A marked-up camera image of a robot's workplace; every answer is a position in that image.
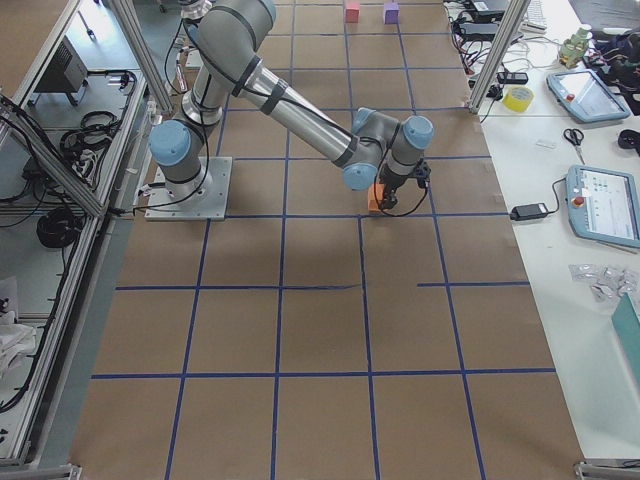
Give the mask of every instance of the scissors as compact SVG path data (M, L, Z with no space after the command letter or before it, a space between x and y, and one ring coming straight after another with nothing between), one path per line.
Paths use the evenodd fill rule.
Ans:
M584 158L582 157L582 147L580 146L582 145L582 140L584 140L584 133L582 133L582 130L578 128L567 128L563 132L563 135L565 140L573 145L576 152L578 152L580 162L582 162L583 165L586 165L586 163L584 163Z

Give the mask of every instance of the power adapter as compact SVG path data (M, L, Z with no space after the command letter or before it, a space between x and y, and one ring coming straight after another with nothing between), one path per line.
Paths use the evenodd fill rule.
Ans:
M513 207L509 218L515 222L522 222L525 220L536 220L538 218L545 218L551 212L544 203L531 203L529 205L518 205Z
M498 72L496 78L500 85L525 85L529 81L525 72Z

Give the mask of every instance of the yellow tape roll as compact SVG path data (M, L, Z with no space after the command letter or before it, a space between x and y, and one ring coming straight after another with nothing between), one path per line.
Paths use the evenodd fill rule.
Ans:
M514 112L522 113L533 101L533 92L527 87L512 87L504 97L502 103Z

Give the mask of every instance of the pink block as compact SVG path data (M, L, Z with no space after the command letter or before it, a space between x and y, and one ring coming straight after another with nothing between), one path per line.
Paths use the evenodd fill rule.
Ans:
M345 21L347 23L358 23L359 15L360 15L360 4L357 2L347 3Z
M398 14L400 6L396 2L388 2L384 4L384 23L398 23Z

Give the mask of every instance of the small component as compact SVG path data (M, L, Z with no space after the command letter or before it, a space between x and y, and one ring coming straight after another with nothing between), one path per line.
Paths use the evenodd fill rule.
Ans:
M539 138L536 141L536 145L540 146L540 147L544 147L544 148L556 148L556 142L552 142L551 140L545 140L544 138Z
M544 203L532 203L529 205L518 205L513 207L509 218L516 222L522 222L524 220L535 220L537 218L545 218L549 215L549 209Z
M399 14L400 6L396 2L387 2L384 4L383 20L385 24L398 23Z
M345 22L358 23L358 17L360 15L360 4L358 2L349 2L345 11Z
M571 206L580 208L584 205L584 197L574 197L571 199Z

